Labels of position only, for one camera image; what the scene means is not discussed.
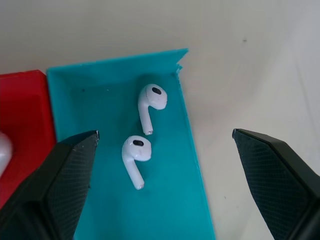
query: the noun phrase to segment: earbud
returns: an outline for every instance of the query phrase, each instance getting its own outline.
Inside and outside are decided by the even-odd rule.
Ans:
[[[151,158],[151,143],[142,136],[130,136],[122,146],[122,160],[137,190],[145,186],[135,160],[145,162]]]
[[[138,110],[145,135],[153,133],[148,107],[151,106],[157,110],[162,110],[167,105],[168,96],[165,90],[155,84],[146,85],[140,92],[138,100]]]
[[[4,173],[12,157],[12,144],[4,133],[0,132],[0,177]]]

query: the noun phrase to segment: wireless earbud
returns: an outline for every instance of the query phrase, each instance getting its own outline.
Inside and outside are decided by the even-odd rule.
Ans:
[[[12,157],[12,144],[4,133],[0,132],[0,177]]]
[[[151,106],[157,110],[162,110],[167,105],[168,96],[165,90],[155,84],[146,85],[140,92],[138,100],[138,110],[145,135],[153,133],[148,107]]]
[[[130,136],[122,146],[122,160],[137,190],[145,186],[135,160],[145,162],[151,158],[151,143],[142,136]]]

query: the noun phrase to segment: white wall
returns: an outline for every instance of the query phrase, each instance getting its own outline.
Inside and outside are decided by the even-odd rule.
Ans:
[[[282,139],[320,173],[319,23],[317,0],[2,0],[0,73],[189,47],[181,80],[217,239],[269,240],[232,130]]]

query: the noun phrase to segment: textured black surface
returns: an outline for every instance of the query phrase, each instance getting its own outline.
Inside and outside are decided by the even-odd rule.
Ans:
[[[287,239],[304,213],[309,194],[264,142],[235,132],[244,173],[261,215],[275,240]]]
[[[77,144],[46,195],[48,210],[64,240],[73,238],[85,204],[96,146],[96,135]]]

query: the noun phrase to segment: red box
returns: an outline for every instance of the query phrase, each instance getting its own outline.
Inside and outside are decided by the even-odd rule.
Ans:
[[[0,178],[0,208],[45,160],[56,143],[46,75],[39,70],[0,75],[0,131],[13,155]]]

